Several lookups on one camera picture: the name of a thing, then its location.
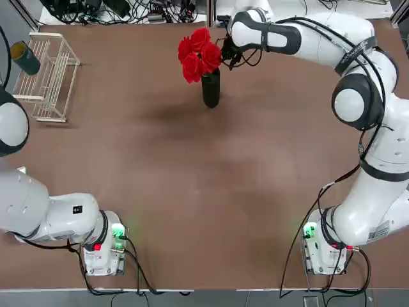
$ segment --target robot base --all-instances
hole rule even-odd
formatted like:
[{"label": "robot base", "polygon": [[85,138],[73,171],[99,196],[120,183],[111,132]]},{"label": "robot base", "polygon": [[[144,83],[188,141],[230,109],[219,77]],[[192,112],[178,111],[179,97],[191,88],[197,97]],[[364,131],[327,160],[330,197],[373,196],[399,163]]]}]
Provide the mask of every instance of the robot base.
[{"label": "robot base", "polygon": [[108,230],[104,243],[100,245],[99,250],[88,251],[83,248],[88,276],[123,275],[125,272],[125,254],[123,250],[115,248],[118,240],[114,237],[113,232],[115,227],[121,226],[121,221],[114,212],[104,212],[108,218]]},{"label": "robot base", "polygon": [[330,246],[324,239],[321,230],[321,215],[315,210],[303,227],[302,249],[305,269],[308,274],[332,275],[337,264],[335,274],[344,272],[346,249],[338,250]]}]

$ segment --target white wire rack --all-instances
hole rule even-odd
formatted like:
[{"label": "white wire rack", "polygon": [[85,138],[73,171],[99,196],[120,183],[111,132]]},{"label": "white wire rack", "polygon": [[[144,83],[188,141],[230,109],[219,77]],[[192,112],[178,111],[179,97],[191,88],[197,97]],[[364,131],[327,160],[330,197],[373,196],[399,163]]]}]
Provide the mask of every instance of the white wire rack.
[{"label": "white wire rack", "polygon": [[58,33],[30,33],[29,46],[41,63],[40,71],[36,75],[21,71],[13,96],[40,122],[66,122],[72,87],[81,62],[63,35]]}]

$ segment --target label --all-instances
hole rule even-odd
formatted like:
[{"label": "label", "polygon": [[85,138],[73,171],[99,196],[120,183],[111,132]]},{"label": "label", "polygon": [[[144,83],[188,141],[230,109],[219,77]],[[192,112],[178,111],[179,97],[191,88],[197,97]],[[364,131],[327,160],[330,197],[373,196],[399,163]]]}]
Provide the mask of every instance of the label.
[{"label": "label", "polygon": [[371,228],[366,243],[371,243],[376,240],[382,239],[389,234],[389,220],[383,222],[378,227]]}]

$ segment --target dish rack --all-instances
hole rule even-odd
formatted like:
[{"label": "dish rack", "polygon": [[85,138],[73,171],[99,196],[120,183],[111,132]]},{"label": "dish rack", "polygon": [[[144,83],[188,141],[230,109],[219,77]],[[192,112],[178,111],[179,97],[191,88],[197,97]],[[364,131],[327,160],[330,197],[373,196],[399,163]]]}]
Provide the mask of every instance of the dish rack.
[{"label": "dish rack", "polygon": [[81,62],[63,35],[37,32],[29,35],[29,47],[41,63],[40,70],[36,75],[21,71],[13,96],[37,121],[64,123]]}]

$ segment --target green light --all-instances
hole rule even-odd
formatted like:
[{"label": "green light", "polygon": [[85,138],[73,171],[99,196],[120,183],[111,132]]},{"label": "green light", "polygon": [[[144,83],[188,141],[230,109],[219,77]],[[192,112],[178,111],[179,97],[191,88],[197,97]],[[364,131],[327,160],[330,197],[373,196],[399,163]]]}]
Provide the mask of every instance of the green light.
[{"label": "green light", "polygon": [[314,231],[315,228],[317,227],[317,223],[315,222],[308,222],[304,225],[304,236],[309,239],[311,237],[314,237]]},{"label": "green light", "polygon": [[125,235],[125,227],[119,223],[112,224],[112,236],[120,237],[122,235]]}]

